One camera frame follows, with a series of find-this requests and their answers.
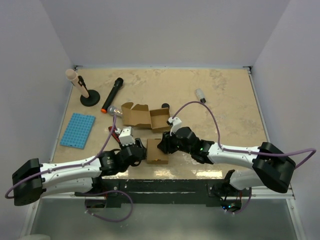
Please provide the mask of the small cardboard box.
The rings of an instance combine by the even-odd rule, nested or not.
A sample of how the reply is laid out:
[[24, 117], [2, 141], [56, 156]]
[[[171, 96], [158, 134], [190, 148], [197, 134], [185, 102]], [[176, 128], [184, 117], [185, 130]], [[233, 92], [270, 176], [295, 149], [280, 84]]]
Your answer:
[[150, 165], [167, 165], [169, 157], [163, 153], [158, 144], [161, 142], [160, 138], [147, 139], [146, 163]]

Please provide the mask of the red black utility knife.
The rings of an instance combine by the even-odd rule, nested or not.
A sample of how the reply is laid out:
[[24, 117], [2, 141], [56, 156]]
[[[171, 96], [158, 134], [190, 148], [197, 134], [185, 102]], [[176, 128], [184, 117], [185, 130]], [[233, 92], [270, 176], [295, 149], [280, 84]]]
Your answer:
[[117, 129], [116, 127], [114, 127], [114, 128], [112, 129], [112, 126], [109, 126], [109, 127], [108, 127], [108, 130], [109, 130], [109, 132], [111, 133], [112, 137], [115, 139], [115, 141], [116, 141], [118, 144], [120, 144], [121, 142], [120, 142], [120, 139], [119, 139], [119, 131], [118, 131], [118, 129]]

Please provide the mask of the taped cardboard box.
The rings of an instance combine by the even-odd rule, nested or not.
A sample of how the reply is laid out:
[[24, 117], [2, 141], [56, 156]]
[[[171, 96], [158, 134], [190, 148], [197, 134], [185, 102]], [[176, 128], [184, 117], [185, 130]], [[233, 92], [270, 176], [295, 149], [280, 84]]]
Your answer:
[[168, 107], [149, 110], [147, 104], [126, 102], [121, 106], [122, 124], [127, 127], [149, 129], [153, 133], [170, 130], [167, 120], [171, 117]]

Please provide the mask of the small black round cap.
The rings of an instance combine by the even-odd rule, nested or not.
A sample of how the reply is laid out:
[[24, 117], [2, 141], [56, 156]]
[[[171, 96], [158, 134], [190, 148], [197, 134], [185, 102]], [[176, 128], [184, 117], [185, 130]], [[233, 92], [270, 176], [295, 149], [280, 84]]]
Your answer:
[[170, 108], [170, 105], [168, 104], [168, 103], [163, 103], [162, 105], [161, 105], [161, 107], [162, 108]]

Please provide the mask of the small clear black-capped bottle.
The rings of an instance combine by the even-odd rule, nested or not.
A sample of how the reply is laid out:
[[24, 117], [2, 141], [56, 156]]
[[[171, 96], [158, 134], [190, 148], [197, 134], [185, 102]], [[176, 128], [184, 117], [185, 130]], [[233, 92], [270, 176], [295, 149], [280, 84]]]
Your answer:
[[197, 96], [197, 99], [198, 99], [201, 103], [205, 104], [205, 103], [207, 102], [206, 97], [205, 97], [205, 94], [204, 94], [204, 92], [203, 92], [203, 90], [202, 90], [201, 88], [197, 88], [197, 89], [195, 90], [195, 94], [196, 94], [196, 96]]

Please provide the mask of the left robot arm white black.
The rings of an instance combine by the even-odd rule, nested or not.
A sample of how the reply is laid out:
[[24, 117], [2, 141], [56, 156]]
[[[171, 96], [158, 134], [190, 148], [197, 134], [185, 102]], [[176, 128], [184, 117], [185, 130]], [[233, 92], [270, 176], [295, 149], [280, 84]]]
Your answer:
[[136, 138], [134, 144], [73, 163], [40, 163], [38, 158], [30, 159], [12, 174], [14, 205], [25, 206], [41, 197], [67, 192], [99, 196], [104, 190], [99, 181], [103, 176], [124, 173], [129, 167], [138, 166], [146, 155], [147, 149]]

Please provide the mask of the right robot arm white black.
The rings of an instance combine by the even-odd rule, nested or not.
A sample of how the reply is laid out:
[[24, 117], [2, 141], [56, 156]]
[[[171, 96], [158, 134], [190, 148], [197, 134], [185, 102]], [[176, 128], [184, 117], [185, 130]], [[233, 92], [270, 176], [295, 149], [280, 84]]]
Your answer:
[[199, 139], [189, 127], [181, 127], [174, 133], [164, 132], [157, 147], [164, 154], [177, 151], [190, 154], [200, 164], [228, 164], [246, 168], [246, 171], [232, 172], [223, 183], [223, 192], [230, 197], [245, 188], [260, 186], [284, 194], [289, 189], [296, 168], [291, 158], [269, 142], [254, 147], [219, 146], [214, 141]]

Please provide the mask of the silver glitter microphone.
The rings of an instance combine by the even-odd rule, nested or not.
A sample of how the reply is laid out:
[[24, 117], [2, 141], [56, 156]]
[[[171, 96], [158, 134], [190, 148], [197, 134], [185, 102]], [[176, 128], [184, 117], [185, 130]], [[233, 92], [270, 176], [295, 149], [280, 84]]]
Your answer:
[[107, 108], [107, 113], [111, 116], [117, 116], [122, 118], [123, 117], [123, 112], [121, 108], [115, 107], [114, 105], [110, 105]]

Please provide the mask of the blue studded building plate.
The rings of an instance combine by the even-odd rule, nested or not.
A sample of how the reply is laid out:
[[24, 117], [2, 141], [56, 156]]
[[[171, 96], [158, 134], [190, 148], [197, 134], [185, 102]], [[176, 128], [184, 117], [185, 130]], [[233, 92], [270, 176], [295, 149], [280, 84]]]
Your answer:
[[95, 120], [96, 117], [93, 115], [73, 113], [59, 144], [64, 147], [83, 150]]

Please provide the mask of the black microphone orange end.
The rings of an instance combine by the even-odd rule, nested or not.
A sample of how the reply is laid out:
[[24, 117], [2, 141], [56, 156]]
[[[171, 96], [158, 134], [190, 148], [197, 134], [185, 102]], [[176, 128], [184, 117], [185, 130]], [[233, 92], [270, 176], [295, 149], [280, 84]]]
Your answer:
[[108, 112], [108, 108], [109, 106], [112, 104], [114, 98], [116, 97], [118, 91], [121, 89], [121, 87], [123, 86], [124, 80], [121, 77], [118, 77], [114, 84], [113, 87], [109, 93], [109, 95], [107, 96], [102, 108], [101, 108], [101, 112], [106, 114]]

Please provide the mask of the beige microphone on stand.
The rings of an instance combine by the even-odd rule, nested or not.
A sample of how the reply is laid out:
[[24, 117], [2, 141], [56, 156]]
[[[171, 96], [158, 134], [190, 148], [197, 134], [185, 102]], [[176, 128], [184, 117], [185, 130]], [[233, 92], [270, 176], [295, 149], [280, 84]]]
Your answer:
[[84, 98], [87, 99], [90, 96], [88, 90], [85, 87], [84, 81], [81, 80], [80, 76], [75, 70], [69, 68], [65, 71], [65, 75], [66, 78], [71, 81], [71, 83], [80, 91], [81, 95]]

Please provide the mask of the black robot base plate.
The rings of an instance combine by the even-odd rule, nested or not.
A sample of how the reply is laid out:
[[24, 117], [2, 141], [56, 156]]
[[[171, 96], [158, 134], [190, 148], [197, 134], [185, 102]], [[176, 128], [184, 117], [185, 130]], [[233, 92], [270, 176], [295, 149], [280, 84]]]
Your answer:
[[108, 208], [134, 204], [205, 205], [219, 207], [232, 202], [239, 192], [227, 189], [223, 179], [100, 179], [94, 180], [89, 197], [102, 194]]

